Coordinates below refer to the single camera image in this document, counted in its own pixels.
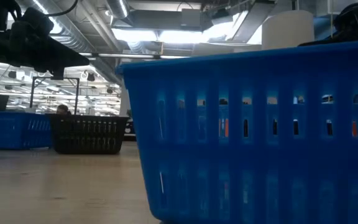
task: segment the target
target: ceiling light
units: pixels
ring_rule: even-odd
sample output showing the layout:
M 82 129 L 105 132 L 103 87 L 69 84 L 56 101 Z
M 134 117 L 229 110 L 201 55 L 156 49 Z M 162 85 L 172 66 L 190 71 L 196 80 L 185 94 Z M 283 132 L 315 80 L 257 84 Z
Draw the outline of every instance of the ceiling light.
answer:
M 172 44 L 197 44 L 207 40 L 202 32 L 166 30 L 161 33 L 159 41 Z
M 157 41 L 157 36 L 152 30 L 127 30 L 127 29 L 111 29 L 114 35 L 119 40 L 126 42 L 139 41 Z

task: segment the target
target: ceiling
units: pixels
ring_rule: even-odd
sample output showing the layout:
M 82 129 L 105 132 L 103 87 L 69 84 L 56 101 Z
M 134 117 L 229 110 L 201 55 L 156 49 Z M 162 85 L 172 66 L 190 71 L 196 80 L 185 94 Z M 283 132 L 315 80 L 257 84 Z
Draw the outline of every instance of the ceiling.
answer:
M 303 0 L 297 6 L 312 12 L 316 17 L 320 17 L 319 34 L 324 34 L 327 27 L 327 20 L 324 20 L 324 10 L 318 7 L 319 4 L 325 5 L 328 0 Z M 74 0 L 18 0 L 22 8 L 35 7 L 44 13 L 60 12 L 68 9 Z M 211 54 L 228 54 L 232 52 L 243 52 L 260 50 L 261 32 L 260 27 L 266 18 L 276 15 L 283 11 L 292 10 L 294 5 L 292 0 L 262 1 L 262 0 L 127 0 L 129 5 L 129 16 L 123 20 L 112 19 L 112 12 L 106 5 L 106 0 L 80 0 L 77 7 L 68 14 L 55 17 L 53 22 L 55 28 L 51 36 L 71 47 L 80 53 L 99 52 L 99 53 L 136 53 L 139 54 L 164 54 L 177 56 L 198 56 Z M 119 40 L 117 33 L 112 31 L 112 27 L 121 24 L 131 24 L 139 27 L 142 21 L 149 24 L 142 26 L 166 27 L 168 18 L 181 16 L 186 9 L 201 12 L 199 28 L 203 31 L 211 30 L 212 15 L 218 9 L 227 9 L 232 17 L 232 23 L 224 35 L 208 37 L 207 42 L 161 42 L 162 34 L 165 30 L 153 29 L 157 41 L 131 41 Z M 119 113 L 121 102 L 122 77 L 115 74 L 114 68 L 120 63 L 133 62 L 133 59 L 121 58 L 93 58 L 89 67 L 73 67 L 65 71 L 65 76 L 70 78 L 80 78 L 80 100 L 78 110 L 81 114 L 86 113 L 86 109 L 92 107 L 96 114 L 110 115 Z M 9 72 L 21 74 L 15 79 L 9 78 Z M 95 74 L 95 81 L 86 80 L 87 73 Z M 50 77 L 50 74 L 39 74 L 31 68 L 14 68 L 0 64 L 0 94 L 9 94 L 9 107 L 23 110 L 29 107 L 32 77 L 43 75 Z M 53 113 L 59 104 L 66 104 L 74 110 L 74 83 L 68 80 L 40 80 L 40 85 L 35 89 L 34 105 L 40 113 Z M 112 93 L 107 93 L 108 87 L 113 89 Z

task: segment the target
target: white cylinder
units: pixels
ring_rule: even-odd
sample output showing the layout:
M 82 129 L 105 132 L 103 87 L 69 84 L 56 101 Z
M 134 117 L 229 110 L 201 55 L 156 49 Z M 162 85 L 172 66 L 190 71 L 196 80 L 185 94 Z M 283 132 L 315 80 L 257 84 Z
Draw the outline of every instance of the white cylinder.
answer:
M 287 11 L 262 25 L 262 50 L 296 47 L 314 41 L 313 15 L 302 10 Z

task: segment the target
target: blue plastic basket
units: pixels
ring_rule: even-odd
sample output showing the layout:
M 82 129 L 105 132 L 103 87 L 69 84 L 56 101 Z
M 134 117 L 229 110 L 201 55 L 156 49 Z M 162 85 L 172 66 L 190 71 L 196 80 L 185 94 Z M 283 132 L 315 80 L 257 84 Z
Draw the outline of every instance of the blue plastic basket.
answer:
M 0 112 L 0 149 L 52 145 L 49 119 L 32 113 Z
M 119 72 L 156 218 L 358 223 L 358 42 Z

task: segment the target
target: black machinery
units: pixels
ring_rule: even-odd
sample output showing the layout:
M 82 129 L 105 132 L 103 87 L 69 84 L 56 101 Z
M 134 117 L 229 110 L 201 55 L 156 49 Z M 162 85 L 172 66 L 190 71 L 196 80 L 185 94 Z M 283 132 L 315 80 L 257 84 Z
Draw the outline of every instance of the black machinery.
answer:
M 15 0 L 0 0 L 0 62 L 15 67 L 33 67 L 37 72 L 49 71 L 54 78 L 63 79 L 65 67 L 89 65 L 89 60 L 49 36 L 53 22 L 49 17 L 61 16 L 73 10 L 43 14 L 30 7 L 22 15 Z M 14 18 L 7 30 L 8 13 Z

